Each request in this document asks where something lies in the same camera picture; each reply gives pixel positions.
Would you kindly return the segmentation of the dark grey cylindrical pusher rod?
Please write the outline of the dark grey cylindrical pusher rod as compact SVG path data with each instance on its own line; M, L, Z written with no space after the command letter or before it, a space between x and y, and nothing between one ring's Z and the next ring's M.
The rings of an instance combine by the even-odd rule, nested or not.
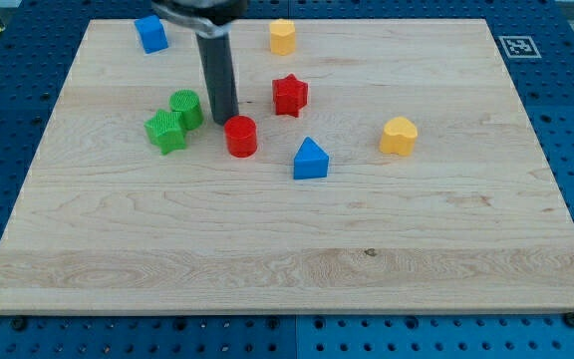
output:
M229 35L196 36L213 120L221 126L239 115Z

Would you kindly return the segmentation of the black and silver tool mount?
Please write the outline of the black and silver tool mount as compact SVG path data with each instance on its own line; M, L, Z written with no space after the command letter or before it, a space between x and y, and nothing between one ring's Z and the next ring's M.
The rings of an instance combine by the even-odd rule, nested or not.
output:
M151 0L150 3L159 18L203 38L228 34L231 23L242 18L248 9L247 0Z

